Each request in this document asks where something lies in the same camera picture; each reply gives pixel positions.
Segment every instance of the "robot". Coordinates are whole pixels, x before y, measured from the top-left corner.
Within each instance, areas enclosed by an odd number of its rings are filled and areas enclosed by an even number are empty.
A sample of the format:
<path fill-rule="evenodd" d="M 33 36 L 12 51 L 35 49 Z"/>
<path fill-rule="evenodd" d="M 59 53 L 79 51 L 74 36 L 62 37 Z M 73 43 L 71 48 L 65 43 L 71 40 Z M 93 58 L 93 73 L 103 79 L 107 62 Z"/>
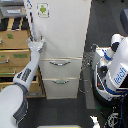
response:
<path fill-rule="evenodd" d="M 44 40 L 32 42 L 29 38 L 27 42 L 31 50 L 31 61 L 15 75 L 13 85 L 0 93 L 0 128 L 17 128 L 18 122 L 27 112 L 26 93 L 36 73 Z"/>
<path fill-rule="evenodd" d="M 122 10 L 120 21 L 128 34 L 128 11 Z M 101 104 L 116 106 L 128 92 L 128 37 L 114 34 L 111 46 L 96 48 L 92 69 L 93 93 Z"/>

